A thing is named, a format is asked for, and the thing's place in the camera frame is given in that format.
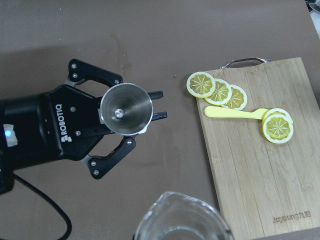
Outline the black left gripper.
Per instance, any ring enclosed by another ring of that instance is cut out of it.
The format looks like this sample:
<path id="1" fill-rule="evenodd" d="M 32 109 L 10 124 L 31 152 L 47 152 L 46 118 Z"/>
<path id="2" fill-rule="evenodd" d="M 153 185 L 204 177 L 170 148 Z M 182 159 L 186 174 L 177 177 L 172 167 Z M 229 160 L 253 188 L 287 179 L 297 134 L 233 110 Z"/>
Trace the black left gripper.
<path id="1" fill-rule="evenodd" d="M 77 88 L 86 81 L 109 87 L 107 99 L 160 99 L 163 92 L 145 92 L 123 83 L 121 75 L 78 59 L 68 64 L 68 79 L 56 89 L 27 97 L 0 101 L 0 192 L 14 186 L 14 171 L 56 160 L 82 160 L 112 131 L 102 122 L 98 109 L 101 97 Z M 106 156 L 88 155 L 87 167 L 99 180 L 122 160 L 133 170 L 160 166 L 167 154 L 164 141 L 147 139 L 139 145 L 125 136 Z"/>

